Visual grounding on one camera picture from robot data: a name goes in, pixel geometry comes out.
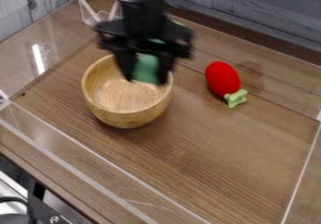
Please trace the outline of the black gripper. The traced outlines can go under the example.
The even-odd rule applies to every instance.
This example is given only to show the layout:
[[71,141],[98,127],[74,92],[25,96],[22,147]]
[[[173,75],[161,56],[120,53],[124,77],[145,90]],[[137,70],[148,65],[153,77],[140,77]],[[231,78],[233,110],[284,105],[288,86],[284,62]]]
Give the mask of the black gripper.
[[120,0],[122,17],[95,25],[101,47],[115,52],[126,80],[133,80],[136,52],[158,57],[157,79],[169,81],[174,58],[192,57],[193,31],[165,13],[164,0]]

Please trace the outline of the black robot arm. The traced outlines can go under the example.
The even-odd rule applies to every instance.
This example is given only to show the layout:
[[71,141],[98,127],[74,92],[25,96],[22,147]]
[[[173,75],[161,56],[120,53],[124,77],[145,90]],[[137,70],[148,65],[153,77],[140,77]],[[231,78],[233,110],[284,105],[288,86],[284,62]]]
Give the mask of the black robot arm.
[[140,55],[154,56],[158,61],[156,79],[160,84],[166,84],[174,61],[192,57],[193,31],[169,18],[164,0],[117,1],[122,18],[103,21],[94,27],[99,46],[114,54],[121,73],[130,82]]

